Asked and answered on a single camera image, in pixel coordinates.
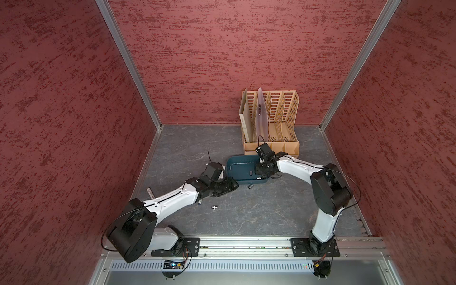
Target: small metal part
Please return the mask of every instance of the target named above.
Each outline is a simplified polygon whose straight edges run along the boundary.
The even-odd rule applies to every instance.
[[[154,193],[152,193],[152,189],[149,187],[149,188],[146,189],[146,191],[147,191],[147,194],[149,194],[150,199],[154,200],[155,199],[155,195],[154,195]]]

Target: metal panel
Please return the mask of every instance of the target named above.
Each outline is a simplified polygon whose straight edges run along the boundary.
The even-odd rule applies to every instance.
[[[348,72],[347,78],[345,79],[344,83],[339,89],[339,92],[334,98],[334,101],[331,103],[331,106],[326,112],[325,117],[321,121],[320,127],[322,130],[326,129],[326,127],[328,126],[329,122],[331,121],[331,118],[333,117],[340,103],[342,102],[348,90],[350,89],[350,86],[352,85],[359,71],[361,70],[367,58],[369,57],[369,54],[373,50],[375,44],[378,42],[378,39],[385,30],[387,24],[389,23],[389,20],[393,16],[400,2],[401,0],[388,0],[386,2],[385,7],[380,12],[377,21],[372,27],[372,30],[369,33],[369,36],[367,37],[366,41],[364,42],[364,45],[361,48],[361,51],[359,52],[358,57],[355,60],[355,63]]]
[[[295,258],[291,249],[291,238],[280,236],[198,236],[200,248],[197,259],[261,259],[261,260],[293,260],[312,259]],[[334,260],[377,260],[390,259],[389,251],[381,237],[337,237],[337,245],[341,257]],[[117,252],[110,252],[109,259],[122,259]],[[169,259],[151,257],[150,254],[139,259]]]
[[[396,266],[391,260],[379,260],[378,263],[388,285],[404,285]]]
[[[111,7],[109,6],[108,1],[107,0],[95,0],[95,2],[97,3],[98,8],[100,9],[101,15],[103,15],[104,21],[106,22],[106,25],[108,26],[109,31],[111,32],[111,35],[114,38],[117,48],[119,49],[120,54],[122,55],[122,58],[124,59],[128,70],[130,71],[131,77],[133,78],[133,81],[135,82],[136,87],[137,87],[139,93],[141,94],[141,97],[144,101],[144,105],[146,106],[147,111],[149,111],[150,117],[154,121],[157,131],[161,130],[161,122],[160,122],[160,119],[158,118],[158,114],[155,111],[154,106],[152,105],[152,101],[150,100],[149,94],[147,93],[145,85],[141,79],[140,73],[138,72],[138,69],[136,68],[135,62],[133,61],[133,58],[131,57],[130,51],[128,50],[127,44],[124,41],[124,37],[122,36],[122,33],[120,32],[119,26],[117,25],[117,22],[114,18],[114,15],[112,13],[112,10],[111,10]]]
[[[161,260],[137,260],[126,263],[124,260],[113,260],[110,271],[169,271],[180,272],[181,269],[162,269]],[[313,262],[305,259],[294,260],[228,260],[196,259],[186,268],[188,272],[308,272],[313,273]]]
[[[103,285],[108,277],[109,269],[111,268],[112,259],[105,259],[103,261],[103,265],[101,266],[101,270],[95,279],[95,285]]]

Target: enclosure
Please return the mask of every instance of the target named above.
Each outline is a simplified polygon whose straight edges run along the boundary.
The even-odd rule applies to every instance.
[[[124,267],[100,239],[148,187],[166,194],[208,154],[243,155],[242,92],[261,87],[299,96],[298,158],[359,185],[347,180],[359,203],[337,223],[328,282],[454,284],[455,11],[449,0],[4,0],[0,279],[172,282],[161,258]],[[315,263],[290,239],[317,213],[312,186],[285,173],[184,207],[158,225],[201,240],[173,282],[313,284]]]

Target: plastic tray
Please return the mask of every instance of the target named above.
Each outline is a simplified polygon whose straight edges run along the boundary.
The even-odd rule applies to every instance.
[[[255,163],[258,162],[258,155],[232,156],[227,162],[227,176],[232,177],[239,184],[265,183],[268,177],[255,174]]]

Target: cardboard divider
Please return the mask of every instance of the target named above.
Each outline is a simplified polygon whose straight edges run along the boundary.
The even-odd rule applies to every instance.
[[[269,118],[269,140],[267,144],[270,148],[278,153],[286,152],[293,157],[299,155],[299,142],[295,134],[295,119],[298,111],[299,97],[295,90],[285,91],[263,91],[264,100]],[[253,139],[258,140],[255,129],[255,116],[258,101],[258,91],[247,91],[247,102],[249,113],[252,121]],[[258,142],[245,142],[244,133],[242,132],[244,142],[244,154],[256,155],[255,149]]]

